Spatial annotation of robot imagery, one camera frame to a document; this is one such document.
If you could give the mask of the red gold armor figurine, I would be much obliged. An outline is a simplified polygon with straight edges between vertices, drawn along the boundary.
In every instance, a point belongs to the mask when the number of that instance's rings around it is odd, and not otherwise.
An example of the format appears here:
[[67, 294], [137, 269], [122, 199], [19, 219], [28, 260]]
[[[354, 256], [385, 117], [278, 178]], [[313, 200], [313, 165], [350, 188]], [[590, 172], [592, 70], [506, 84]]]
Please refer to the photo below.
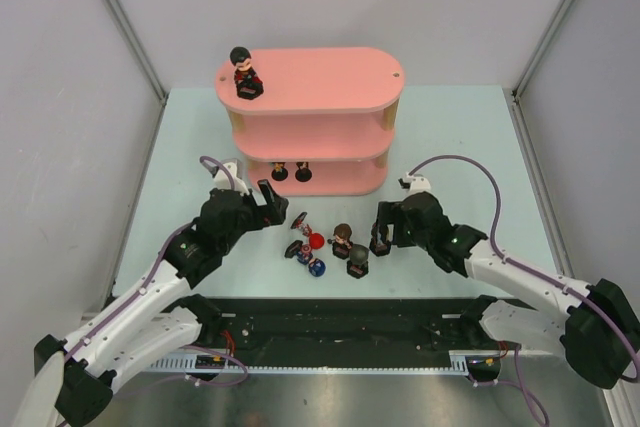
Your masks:
[[392, 242], [389, 237], [389, 229], [387, 226], [378, 227], [374, 225], [371, 231], [371, 241], [369, 249], [371, 253], [377, 257], [386, 256], [390, 253]]

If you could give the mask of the grey masked bat figurine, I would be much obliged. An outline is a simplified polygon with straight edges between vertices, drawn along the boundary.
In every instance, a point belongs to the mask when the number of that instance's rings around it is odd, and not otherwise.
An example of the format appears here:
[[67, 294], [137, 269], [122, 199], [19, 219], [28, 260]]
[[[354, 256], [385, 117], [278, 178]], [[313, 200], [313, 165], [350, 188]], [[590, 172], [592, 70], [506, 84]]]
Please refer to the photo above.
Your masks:
[[349, 251], [347, 260], [347, 274], [361, 279], [369, 273], [369, 249], [360, 244], [354, 244]]

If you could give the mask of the dark-haired red-suit figurine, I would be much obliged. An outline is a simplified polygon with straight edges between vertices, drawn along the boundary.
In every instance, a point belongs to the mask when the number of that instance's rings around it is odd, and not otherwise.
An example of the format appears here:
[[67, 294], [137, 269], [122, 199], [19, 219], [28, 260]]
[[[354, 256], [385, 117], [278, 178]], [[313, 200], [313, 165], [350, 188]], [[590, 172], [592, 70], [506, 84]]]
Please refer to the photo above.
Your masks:
[[236, 94], [245, 100], [254, 100], [264, 93], [264, 84], [252, 64], [250, 51], [242, 46], [234, 47], [230, 54], [230, 62], [234, 67], [234, 84]]

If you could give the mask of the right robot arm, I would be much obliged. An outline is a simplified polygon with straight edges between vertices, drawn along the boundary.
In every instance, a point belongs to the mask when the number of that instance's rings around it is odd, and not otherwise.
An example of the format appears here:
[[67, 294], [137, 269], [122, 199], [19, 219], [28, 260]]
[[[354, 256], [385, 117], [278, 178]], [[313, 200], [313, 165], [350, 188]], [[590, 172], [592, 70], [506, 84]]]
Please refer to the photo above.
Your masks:
[[639, 365], [639, 319], [614, 282], [590, 284], [528, 266], [500, 250], [493, 237], [452, 223], [428, 191], [379, 202], [372, 239], [386, 248], [419, 248], [442, 271], [492, 285], [525, 303], [523, 311], [498, 319], [497, 302], [483, 302], [477, 317], [488, 336], [562, 356], [602, 389], [638, 382], [625, 372]]

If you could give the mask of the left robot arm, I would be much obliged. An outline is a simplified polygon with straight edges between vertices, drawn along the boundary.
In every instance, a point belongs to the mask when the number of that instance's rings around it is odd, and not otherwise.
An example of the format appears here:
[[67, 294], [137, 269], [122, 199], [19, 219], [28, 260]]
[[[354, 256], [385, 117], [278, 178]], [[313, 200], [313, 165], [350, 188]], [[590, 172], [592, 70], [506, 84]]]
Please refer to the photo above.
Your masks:
[[16, 426], [85, 426], [139, 372], [166, 354], [199, 346], [220, 329], [219, 310], [194, 288], [240, 238], [285, 222], [289, 202], [267, 180], [258, 204], [239, 180], [215, 187], [200, 213], [176, 229], [125, 294], [77, 330], [43, 337]]

